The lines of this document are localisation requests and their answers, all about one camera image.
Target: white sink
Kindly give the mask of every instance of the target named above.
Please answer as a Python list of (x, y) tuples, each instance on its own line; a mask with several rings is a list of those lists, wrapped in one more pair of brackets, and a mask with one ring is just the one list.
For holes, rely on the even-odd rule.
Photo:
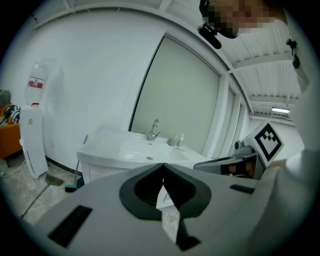
[(107, 128), (89, 135), (76, 155), (81, 161), (85, 183), (150, 164), (169, 163), (193, 168), (208, 160), (190, 148), (180, 151), (169, 146), (164, 138), (148, 141), (143, 134)]

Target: chrome faucet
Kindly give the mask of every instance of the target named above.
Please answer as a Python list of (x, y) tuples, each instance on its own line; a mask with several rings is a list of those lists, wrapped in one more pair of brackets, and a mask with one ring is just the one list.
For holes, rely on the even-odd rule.
[(151, 128), (151, 130), (149, 131), (149, 133), (148, 133), (148, 135), (146, 137), (146, 139), (148, 141), (154, 141), (161, 134), (161, 131), (159, 131), (159, 133), (157, 135), (154, 134), (154, 129), (155, 129), (155, 127), (158, 127), (158, 124), (159, 124), (159, 120), (158, 119), (154, 120), (152, 128)]

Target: ceiling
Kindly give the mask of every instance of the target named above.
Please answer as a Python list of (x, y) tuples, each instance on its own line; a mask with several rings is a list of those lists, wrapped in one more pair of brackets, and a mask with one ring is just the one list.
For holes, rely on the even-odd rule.
[[(101, 3), (129, 3), (154, 8), (179, 18), (193, 28), (202, 24), (200, 0), (49, 0), (33, 14), (37, 23), (70, 13), (77, 8)], [(248, 95), (251, 115), (261, 119), (286, 119), (286, 114), (274, 114), (272, 107), (290, 109), (301, 95), (297, 76), (290, 60), (291, 49), (286, 45), (288, 28), (275, 21), (264, 28), (242, 33), (236, 39), (218, 35), (222, 53), (231, 63), (233, 74)]]

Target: fluorescent light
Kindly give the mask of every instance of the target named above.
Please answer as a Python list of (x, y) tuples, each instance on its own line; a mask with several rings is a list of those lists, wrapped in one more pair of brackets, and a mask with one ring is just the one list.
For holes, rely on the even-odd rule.
[(272, 111), (289, 114), (290, 110), (285, 108), (273, 107)]

